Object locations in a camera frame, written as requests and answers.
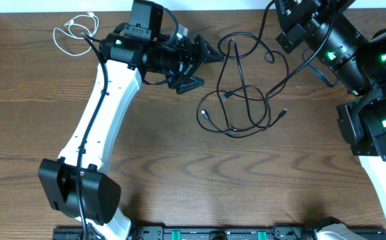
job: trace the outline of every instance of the white cable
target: white cable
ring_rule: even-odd
[[[83,25],[80,25],[78,23],[75,23],[75,19],[78,18],[78,17],[89,17],[89,18],[92,18],[93,19],[93,22],[94,22],[94,29],[93,29],[93,32],[91,33],[90,30],[88,30],[87,27],[83,26]],[[74,18],[72,18],[70,21],[66,22],[66,24],[64,24],[64,27],[68,26],[68,33],[58,27],[54,28],[53,29],[53,41],[55,42],[55,45],[64,53],[70,55],[70,56],[73,56],[73,57],[76,57],[76,56],[81,56],[83,54],[86,54],[87,52],[89,52],[91,50],[91,47],[88,48],[88,50],[86,50],[85,52],[82,52],[82,53],[79,53],[79,54],[72,54],[72,53],[69,53],[68,51],[64,50],[62,47],[60,47],[58,45],[58,42],[56,40],[56,37],[55,37],[55,32],[58,30],[62,33],[64,33],[66,36],[70,37],[70,38],[73,38],[73,39],[81,39],[83,40],[82,37],[78,37],[76,35],[74,35],[74,33],[71,31],[71,27],[72,26],[77,26],[77,27],[81,27],[81,28],[84,28],[88,34],[88,36],[90,37],[93,37],[97,31],[98,31],[98,27],[99,27],[99,18],[98,16],[96,16],[94,13],[92,12],[87,12],[87,15],[78,15],[78,16],[75,16]]]

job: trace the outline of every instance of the green connector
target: green connector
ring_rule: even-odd
[[[181,232],[172,231],[172,240],[181,240]]]
[[[267,232],[264,232],[264,231],[258,232],[258,240],[267,240]]]

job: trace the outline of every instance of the brown wooden desk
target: brown wooden desk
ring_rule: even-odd
[[[234,31],[256,34],[263,11],[175,14],[190,36],[202,33],[216,46]],[[347,14],[367,37],[386,27],[386,10]],[[73,16],[0,14],[0,239],[50,239],[52,228],[78,225],[51,210],[37,177],[42,158],[56,159],[70,138],[96,77],[92,52],[70,57],[53,43],[53,28]],[[98,16],[97,37],[104,38],[129,13]],[[172,23],[164,21],[168,32]],[[275,41],[280,31],[272,11],[263,37],[270,48],[281,50]],[[253,44],[244,37],[236,40],[242,52]],[[66,42],[73,51],[86,48],[81,41]],[[292,69],[301,63],[304,47],[287,56]],[[242,63],[246,82],[268,91],[285,70],[280,58],[270,65],[263,54],[260,47]],[[271,102],[274,114],[289,108],[282,121],[254,137],[228,139],[205,132],[195,120],[197,103],[214,90],[221,67],[202,66],[197,75],[206,80],[205,87],[184,95],[144,85],[134,98],[111,171],[122,187],[120,207],[126,216],[166,225],[266,226],[332,215],[348,225],[386,228],[376,192],[337,127],[335,106],[352,100],[343,86],[328,89],[305,69]],[[238,86],[231,61],[223,88]],[[227,105],[233,122],[246,123],[244,102],[229,99]],[[218,119],[217,99],[206,106]]]

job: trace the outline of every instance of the black cable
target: black cable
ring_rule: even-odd
[[[174,32],[172,32],[170,38],[167,41],[161,43],[163,46],[169,46],[177,38],[177,33],[178,33],[179,25],[178,25],[177,18],[174,16],[174,14],[171,12],[171,10],[169,10],[167,8],[163,8],[163,10],[165,10],[171,16],[173,22],[175,23],[175,30],[174,30]]]
[[[116,28],[114,28],[113,33],[120,34],[123,30],[125,30],[126,25],[128,23],[120,23]]]
[[[352,119],[354,119],[358,114],[359,112],[366,106],[368,105],[370,102],[372,102],[373,100],[376,100],[380,97],[384,97],[384,94],[382,92],[382,89],[377,87],[375,88],[374,90],[366,93],[358,102],[357,104],[353,107],[353,109],[351,110],[351,113],[350,113],[350,116]]]
[[[274,240],[281,240],[280,238],[275,236],[275,229],[278,228],[278,227],[288,227],[288,228],[290,228],[292,230],[294,236],[296,237],[296,240],[302,239],[302,238],[298,237],[297,233],[288,224],[277,224],[277,225],[274,225],[274,227],[271,229],[271,232],[270,232],[270,234],[272,234]]]
[[[287,61],[286,61],[286,58],[285,56],[280,53],[280,52],[277,52],[277,51],[272,51],[268,48],[268,46],[262,42],[261,38],[262,38],[262,34],[263,34],[263,30],[264,30],[264,27],[265,27],[265,22],[266,22],[266,18],[267,18],[267,14],[268,14],[268,10],[270,8],[270,6],[272,6],[272,4],[274,4],[274,1],[270,2],[268,4],[268,6],[265,8],[265,11],[264,11],[264,16],[263,16],[263,20],[262,20],[262,24],[261,24],[261,28],[260,28],[260,31],[259,31],[259,36],[256,37],[254,35],[252,35],[251,33],[248,33],[248,32],[236,32],[236,33],[230,33],[226,36],[224,36],[219,42],[218,42],[218,50],[221,52],[221,54],[223,54],[226,59],[225,59],[225,62],[224,62],[224,65],[223,65],[223,68],[221,70],[221,74],[219,76],[219,80],[218,80],[218,83],[217,83],[217,90],[216,91],[213,91],[213,92],[210,92],[209,94],[207,94],[206,96],[204,96],[204,98],[202,98],[202,100],[199,102],[198,106],[197,106],[197,111],[196,111],[196,118],[197,118],[197,122],[199,123],[200,127],[202,127],[204,130],[206,131],[209,131],[209,132],[212,132],[212,133],[224,133],[226,134],[227,136],[229,137],[234,137],[234,138],[241,138],[241,137],[246,137],[246,136],[250,136],[250,135],[253,135],[253,134],[256,134],[260,131],[265,131],[267,130],[268,128],[272,127],[278,120],[280,120],[280,118],[282,118],[285,114],[286,114],[286,109],[284,109],[282,112],[280,112],[279,116],[276,118],[276,120],[274,120],[274,122],[271,122],[271,108],[269,106],[269,99],[276,96],[277,94],[279,94],[286,86],[287,84],[287,81],[292,78],[295,74],[297,74],[298,72],[300,72],[300,70],[302,70],[305,66],[307,66],[318,54],[318,52],[320,52],[320,50],[323,48],[324,44],[326,44],[331,32],[332,32],[332,29],[333,29],[333,26],[335,24],[335,14],[336,14],[336,8],[335,8],[335,0],[331,0],[331,9],[332,9],[332,15],[331,15],[331,22],[330,22],[330,25],[329,25],[329,29],[328,29],[328,32],[322,42],[322,44],[320,45],[320,47],[318,48],[318,50],[316,50],[316,52],[314,52],[314,54],[312,54],[312,56],[310,56],[310,58],[308,58],[308,60],[306,60],[302,65],[300,65],[298,68],[296,68],[296,70],[294,70],[294,72],[292,73],[289,73],[289,66],[287,64]],[[221,44],[224,40],[226,40],[227,38],[229,37],[232,37],[232,36],[236,36],[236,35],[244,35],[244,36],[248,36],[254,40],[256,40],[256,43],[255,45],[252,47],[252,49],[250,51],[248,51],[247,53],[243,54],[243,55],[239,55],[238,53],[238,50],[237,50],[237,44],[236,42],[231,39],[229,42],[228,42],[228,50],[227,50],[227,53],[224,53],[222,52],[221,50]],[[229,54],[230,52],[230,48],[231,48],[231,43],[234,43],[234,49],[235,49],[235,56],[232,56]],[[274,54],[273,53],[277,53],[279,54],[280,56],[282,56],[283,60],[285,61],[285,64],[286,64],[286,67],[287,67],[287,76],[286,78],[284,78],[281,82],[279,82],[276,86],[274,86],[270,91],[267,92],[267,94],[265,96],[263,96],[262,92],[254,87],[254,86],[246,86],[245,84],[245,81],[244,81],[244,78],[243,78],[243,71],[242,71],[242,68],[241,68],[241,64],[240,64],[240,59],[243,58],[243,57],[246,57],[248,55],[250,55],[252,52],[254,52],[254,50],[256,50],[257,46],[258,45],[262,45],[264,48],[266,48],[267,52],[266,54],[264,55],[264,58],[265,60],[268,62],[268,63],[274,63],[275,62],[275,57],[274,57]],[[222,78],[222,74],[225,70],[225,66],[227,64],[227,60],[228,59],[236,59],[237,60],[237,66],[239,68],[239,74],[240,74],[240,79],[241,79],[241,84],[242,84],[242,87],[238,88],[238,89],[235,89],[233,91],[222,91],[222,90],[219,90],[219,84],[221,82],[221,78]],[[258,90],[258,92],[261,94],[262,98],[261,99],[251,99],[247,96],[247,91],[246,91],[246,88],[247,87],[252,87],[256,90]],[[241,96],[241,95],[238,95],[238,94],[235,94],[236,91],[242,89],[243,90],[243,95],[244,96]],[[234,95],[236,97],[241,97],[241,98],[244,98],[245,100],[245,103],[246,103],[246,108],[247,108],[247,116],[249,118],[249,121],[251,122],[252,126],[251,127],[248,127],[246,129],[240,129],[240,130],[237,130],[237,129],[232,129],[230,127],[230,124],[228,123],[228,118],[227,118],[227,114],[226,114],[226,111],[225,111],[225,108],[224,108],[224,105],[223,105],[223,100],[219,94],[219,92],[224,92],[224,99]],[[213,93],[216,93],[218,95],[218,100],[220,102],[220,105],[221,105],[221,108],[224,112],[224,117],[225,117],[225,122],[226,122],[226,125],[227,125],[227,129],[226,131],[223,131],[221,130],[220,128],[216,127],[215,124],[211,121],[209,115],[206,113],[202,113],[204,118],[214,127],[216,128],[217,131],[214,131],[214,130],[210,130],[206,127],[204,127],[200,120],[199,120],[199,111],[200,111],[200,106],[201,104],[203,103],[203,101],[210,95],[210,94],[213,94]],[[263,101],[264,104],[265,104],[265,112],[264,112],[264,115],[263,117],[256,123],[252,120],[252,117],[251,117],[251,112],[250,112],[250,106],[249,106],[249,100],[252,100],[252,101]],[[259,124],[264,120],[264,118],[267,116],[268,114],[268,122],[267,122],[267,125],[266,126],[260,126]],[[248,130],[251,130],[253,128],[258,128],[259,130],[258,131],[255,131],[251,134],[248,134],[248,135],[244,135],[244,136],[240,136],[240,137],[235,137],[235,136],[232,136],[230,135],[228,132],[231,131],[231,132],[234,132],[234,133],[240,133],[240,132],[244,132],[244,131],[248,131]]]
[[[93,43],[89,40],[88,36],[84,33],[81,34],[85,41],[91,46],[93,52],[95,52],[99,64],[101,65],[102,72],[104,75],[104,88],[102,89],[101,96],[98,100],[98,104],[92,114],[91,120],[87,124],[85,134],[83,135],[83,138],[81,140],[81,144],[79,146],[79,154],[77,156],[77,165],[75,168],[75,190],[77,194],[77,203],[79,204],[79,211],[80,211],[80,218],[81,218],[81,224],[83,229],[83,239],[88,240],[89,235],[87,233],[87,223],[86,223],[86,217],[85,217],[85,210],[83,208],[83,200],[81,197],[81,158],[83,156],[83,153],[85,151],[85,144],[87,142],[87,137],[89,136],[89,132],[91,131],[91,128],[93,126],[93,122],[95,121],[97,114],[99,112],[99,109],[101,108],[102,102],[104,101],[104,97],[107,94],[107,88],[108,88],[108,75],[107,75],[107,69],[105,68],[104,60],[101,56],[101,54],[98,52],[97,48],[93,45]]]
[[[306,48],[304,50],[304,52],[302,52],[302,61],[305,62],[305,54],[308,52],[308,50],[310,50],[310,48]],[[320,69],[314,67],[311,63],[307,64],[307,67],[314,73],[316,74],[320,80],[322,80],[322,82],[324,82],[324,84],[326,84],[326,86],[328,87],[334,87],[336,86],[338,83],[339,83],[339,78],[336,78],[335,82],[334,83],[331,83],[331,81],[329,80],[328,77],[326,77],[326,75],[320,71]]]
[[[100,43],[100,42],[101,42],[101,40],[98,40],[98,39],[96,39],[96,38],[93,38],[93,37],[91,37],[91,36],[89,36],[89,35],[86,35],[86,37],[87,37],[89,40],[91,40],[91,41],[94,41],[94,42],[97,42],[97,43]]]

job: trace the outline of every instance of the wooden table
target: wooden table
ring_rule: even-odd
[[[257,34],[263,11],[176,12],[190,36],[213,46],[234,31]],[[52,228],[78,225],[53,211],[37,177],[43,158],[56,159],[79,122],[94,84],[92,52],[70,57],[53,43],[52,30],[74,13],[0,14],[0,239],[50,239]],[[350,10],[367,36],[386,27],[386,10]],[[129,13],[98,13],[97,37],[104,38]],[[163,32],[172,22],[164,18]],[[271,11],[263,40],[281,50],[281,30]],[[66,42],[73,51],[82,41]],[[253,41],[236,37],[241,52]],[[288,55],[293,69],[304,45]],[[242,60],[246,82],[268,91],[285,74],[283,61],[263,60],[258,48]],[[375,190],[336,123],[335,106],[352,100],[339,85],[329,89],[308,69],[290,80],[271,106],[288,114],[269,131],[229,139],[202,130],[195,108],[215,89],[222,64],[203,65],[204,87],[176,95],[166,86],[145,86],[134,98],[116,140],[111,178],[122,187],[120,207],[134,221],[190,226],[301,224],[330,215],[348,225],[386,221]],[[161,76],[149,74],[150,81]],[[222,88],[240,86],[230,61]],[[230,120],[247,122],[244,102],[227,100]],[[217,98],[205,104],[219,122]],[[262,111],[262,106],[254,107]],[[254,112],[258,118],[260,112]]]

